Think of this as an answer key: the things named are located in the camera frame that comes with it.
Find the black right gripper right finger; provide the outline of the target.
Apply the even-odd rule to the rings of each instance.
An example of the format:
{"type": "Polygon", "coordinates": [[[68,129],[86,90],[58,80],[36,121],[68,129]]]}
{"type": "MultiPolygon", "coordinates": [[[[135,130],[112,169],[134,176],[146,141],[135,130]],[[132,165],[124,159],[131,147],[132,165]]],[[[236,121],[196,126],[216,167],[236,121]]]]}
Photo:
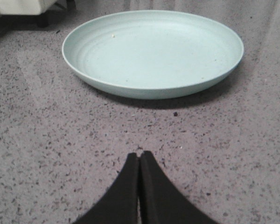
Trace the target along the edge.
{"type": "Polygon", "coordinates": [[[215,224],[174,186],[152,152],[140,157],[140,213],[143,224],[215,224]]]}

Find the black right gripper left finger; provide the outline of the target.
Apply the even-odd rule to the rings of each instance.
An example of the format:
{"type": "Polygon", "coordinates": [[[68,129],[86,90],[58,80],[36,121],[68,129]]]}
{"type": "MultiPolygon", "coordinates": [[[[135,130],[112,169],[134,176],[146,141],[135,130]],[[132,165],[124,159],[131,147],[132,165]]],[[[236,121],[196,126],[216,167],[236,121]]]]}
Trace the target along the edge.
{"type": "Polygon", "coordinates": [[[116,180],[101,199],[76,224],[136,224],[138,222],[139,159],[127,155],[116,180]]]}

